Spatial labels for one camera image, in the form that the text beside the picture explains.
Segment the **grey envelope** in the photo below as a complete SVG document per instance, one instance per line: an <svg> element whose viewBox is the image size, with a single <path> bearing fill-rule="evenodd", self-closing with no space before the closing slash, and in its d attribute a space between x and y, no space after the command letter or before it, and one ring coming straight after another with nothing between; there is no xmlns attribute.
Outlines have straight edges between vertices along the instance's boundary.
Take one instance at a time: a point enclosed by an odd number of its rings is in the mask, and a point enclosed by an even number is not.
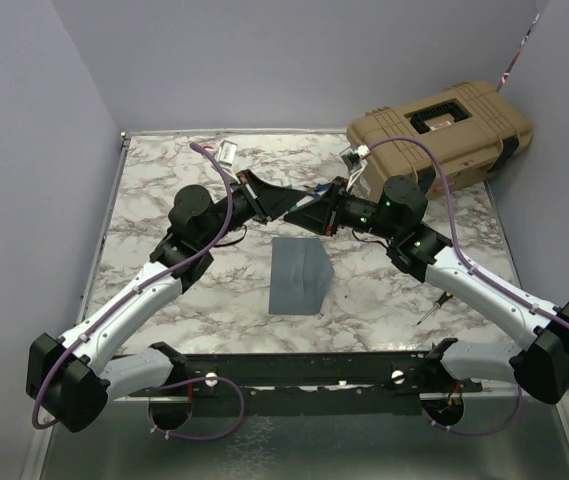
<svg viewBox="0 0 569 480"><path fill-rule="evenodd" d="M268 313L319 314L333 275L331 260L319 238L274 238Z"/></svg>

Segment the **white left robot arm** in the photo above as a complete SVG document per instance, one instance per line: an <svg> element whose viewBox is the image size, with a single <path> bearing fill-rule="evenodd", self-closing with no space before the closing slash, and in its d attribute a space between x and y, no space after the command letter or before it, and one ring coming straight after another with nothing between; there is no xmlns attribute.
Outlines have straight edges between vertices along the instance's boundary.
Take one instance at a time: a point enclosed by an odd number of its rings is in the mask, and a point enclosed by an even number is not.
<svg viewBox="0 0 569 480"><path fill-rule="evenodd" d="M26 393L34 401L32 423L43 430L61 423L78 432L109 399L156 387L170 395L185 371L171 356L151 348L125 367L115 353L148 319L188 291L213 262L211 249L228 232L257 219L273 221L305 196L269 184L244 170L226 197L214 201L201 185L175 195L166 235L129 284L100 310L58 337L43 333L29 348Z"/></svg>

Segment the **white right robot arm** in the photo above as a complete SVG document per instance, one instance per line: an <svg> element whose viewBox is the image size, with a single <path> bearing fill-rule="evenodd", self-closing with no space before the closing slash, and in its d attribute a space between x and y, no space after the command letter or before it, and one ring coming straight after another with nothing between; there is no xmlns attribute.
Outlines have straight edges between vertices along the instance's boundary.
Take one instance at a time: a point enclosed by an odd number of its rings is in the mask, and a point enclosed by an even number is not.
<svg viewBox="0 0 569 480"><path fill-rule="evenodd" d="M389 241L386 254L401 272L452 294L509 337L499 344L448 340L423 367L425 383L445 391L458 380L519 385L533 398L557 403L569 390L569 302L555 308L472 262L423 222L428 201L405 176L386 181L379 201L347 193L336 179L321 197L285 221L318 235L341 228Z"/></svg>

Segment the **green white glue stick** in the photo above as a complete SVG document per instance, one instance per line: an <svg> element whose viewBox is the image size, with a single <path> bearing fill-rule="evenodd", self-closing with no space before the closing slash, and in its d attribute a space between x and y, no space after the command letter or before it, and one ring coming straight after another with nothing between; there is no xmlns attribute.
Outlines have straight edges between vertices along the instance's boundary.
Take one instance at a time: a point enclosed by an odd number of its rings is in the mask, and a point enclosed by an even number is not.
<svg viewBox="0 0 569 480"><path fill-rule="evenodd" d="M291 211L297 210L305 205L307 205L308 203L312 202L314 200L313 196L305 196L304 198L300 199L292 208Z"/></svg>

